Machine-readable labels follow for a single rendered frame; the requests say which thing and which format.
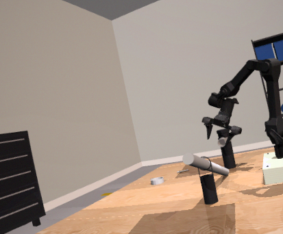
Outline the black post with cap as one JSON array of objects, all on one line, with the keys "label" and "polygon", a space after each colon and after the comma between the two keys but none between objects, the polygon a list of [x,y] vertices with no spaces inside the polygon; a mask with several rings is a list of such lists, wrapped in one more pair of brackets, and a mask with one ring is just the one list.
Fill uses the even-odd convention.
[{"label": "black post with cap", "polygon": [[[216,130],[218,133],[218,137],[220,138],[227,138],[229,136],[229,129],[220,129]],[[226,146],[221,147],[221,153],[224,161],[224,168],[230,169],[236,167],[236,162],[234,160],[234,152],[232,149],[232,143],[229,143]]]}]

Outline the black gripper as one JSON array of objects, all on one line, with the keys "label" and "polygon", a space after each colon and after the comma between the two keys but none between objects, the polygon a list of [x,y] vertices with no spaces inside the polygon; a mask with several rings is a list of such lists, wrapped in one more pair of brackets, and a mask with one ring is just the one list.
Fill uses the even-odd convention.
[{"label": "black gripper", "polygon": [[[232,117],[232,113],[231,112],[223,111],[222,109],[220,109],[218,114],[221,114],[221,115],[229,114],[229,119]],[[206,129],[207,129],[207,139],[209,140],[210,134],[211,134],[211,131],[212,131],[212,127],[214,125],[213,124],[214,123],[214,119],[213,118],[209,118],[209,117],[204,117],[202,122],[205,123],[204,125],[206,126]],[[237,126],[223,125],[222,127],[231,130],[231,132],[229,132],[229,136],[227,138],[225,146],[229,143],[229,141],[235,135],[239,135],[242,132],[242,129],[240,127],[237,127]]]}]

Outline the grey metal cup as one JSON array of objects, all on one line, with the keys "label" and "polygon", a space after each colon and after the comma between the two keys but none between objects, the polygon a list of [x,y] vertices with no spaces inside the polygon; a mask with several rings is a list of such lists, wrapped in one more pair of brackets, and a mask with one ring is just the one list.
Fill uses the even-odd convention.
[{"label": "grey metal cup", "polygon": [[[228,138],[228,137],[227,137]],[[226,143],[226,141],[227,141],[227,138],[218,138],[218,142],[217,142],[217,144],[219,145],[219,146],[225,146],[225,143]]]}]

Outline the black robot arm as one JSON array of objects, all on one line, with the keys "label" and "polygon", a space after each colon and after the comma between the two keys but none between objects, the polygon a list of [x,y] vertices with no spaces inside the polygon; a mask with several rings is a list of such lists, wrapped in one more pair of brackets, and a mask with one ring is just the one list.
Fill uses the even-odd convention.
[{"label": "black robot arm", "polygon": [[[223,111],[231,112],[234,109],[234,104],[239,104],[237,99],[227,97],[235,96],[240,90],[240,85],[255,71],[261,70],[262,77],[267,83],[267,94],[269,101],[269,120],[264,122],[265,132],[269,136],[271,143],[275,144],[275,156],[278,159],[283,158],[283,117],[280,105],[280,92],[278,79],[281,73],[280,61],[276,58],[265,60],[249,60],[246,65],[237,73],[237,75],[229,82],[221,87],[220,92],[212,92],[208,104],[222,109]],[[226,98],[226,99],[225,99]],[[218,114],[214,117],[214,125],[228,125],[230,123],[229,114]]]}]

